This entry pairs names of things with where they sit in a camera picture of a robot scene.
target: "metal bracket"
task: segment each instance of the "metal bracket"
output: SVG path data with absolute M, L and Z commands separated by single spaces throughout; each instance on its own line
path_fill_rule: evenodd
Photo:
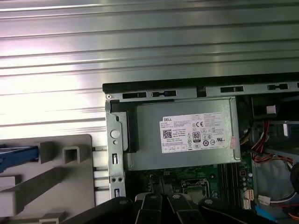
M 125 196 L 123 170 L 123 134 L 119 117 L 110 112 L 110 102 L 106 101 L 108 171 L 110 197 Z

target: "black plastic part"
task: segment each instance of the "black plastic part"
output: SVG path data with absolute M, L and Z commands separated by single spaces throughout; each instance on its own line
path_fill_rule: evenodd
M 243 210 L 230 203 L 215 198 L 205 198 L 199 202 L 199 211 L 204 214 L 207 223 L 230 224 L 274 224 L 264 217 L 256 215 L 251 210 Z
M 240 208 L 239 168 L 236 163 L 219 165 L 221 197 L 223 201 Z
M 160 194 L 147 194 L 138 212 L 135 224 L 157 224 L 161 222 L 163 198 Z
M 268 83 L 269 81 L 272 83 L 299 81 L 299 72 L 108 83 L 103 84 L 103 91 L 106 94 L 109 94 L 124 91 L 157 90 L 215 85 L 256 84 Z
M 117 197 L 71 217 L 61 224 L 119 223 L 132 212 L 132 209 L 133 202 L 130 199 Z
M 121 103 L 119 100 L 111 100 L 110 112 L 126 112 L 128 125 L 128 149 L 125 153 L 135 153 L 139 149 L 138 139 L 138 121 L 137 121 L 137 106 L 145 103 L 162 103 L 173 102 L 173 99 L 155 100 L 155 101 L 138 101 Z

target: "white label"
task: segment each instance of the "white label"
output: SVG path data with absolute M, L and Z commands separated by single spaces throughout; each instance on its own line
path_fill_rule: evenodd
M 227 147 L 221 112 L 163 117 L 160 134 L 162 153 Z

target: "screw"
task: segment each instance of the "screw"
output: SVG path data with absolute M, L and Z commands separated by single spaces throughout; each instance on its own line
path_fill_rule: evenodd
M 127 201 L 120 201 L 120 204 L 126 204 L 128 203 Z
M 173 195 L 172 198 L 174 199 L 179 199 L 181 196 L 180 195 Z

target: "green circuit board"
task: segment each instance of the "green circuit board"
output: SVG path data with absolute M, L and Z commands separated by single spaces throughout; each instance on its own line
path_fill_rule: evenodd
M 242 161 L 239 165 L 239 182 L 240 186 L 245 189 L 253 189 L 253 172 L 252 172 L 252 162 L 251 155 L 244 154 L 242 156 Z
M 217 165 L 126 172 L 127 196 L 134 198 L 136 194 L 150 192 L 150 176 L 158 175 L 167 176 L 171 179 L 174 193 L 185 193 L 188 189 L 191 189 L 188 187 L 196 188 L 196 182 L 205 181 L 207 183 L 205 195 L 219 197 L 218 172 Z M 187 186 L 186 183 L 190 182 L 194 183 L 191 184 L 192 186 Z
M 238 165 L 238 186 L 240 203 L 243 205 L 244 193 L 253 189 L 253 173 L 250 154 L 243 154 L 242 161 Z M 224 174 L 219 170 L 219 165 L 196 166 L 185 168 L 168 168 L 145 171 L 128 171 L 126 178 L 126 195 L 134 200 L 137 194 L 151 192 L 151 175 L 167 176 L 171 180 L 174 193 L 187 193 L 191 197 L 200 200 L 204 197 L 222 198 L 221 180 Z

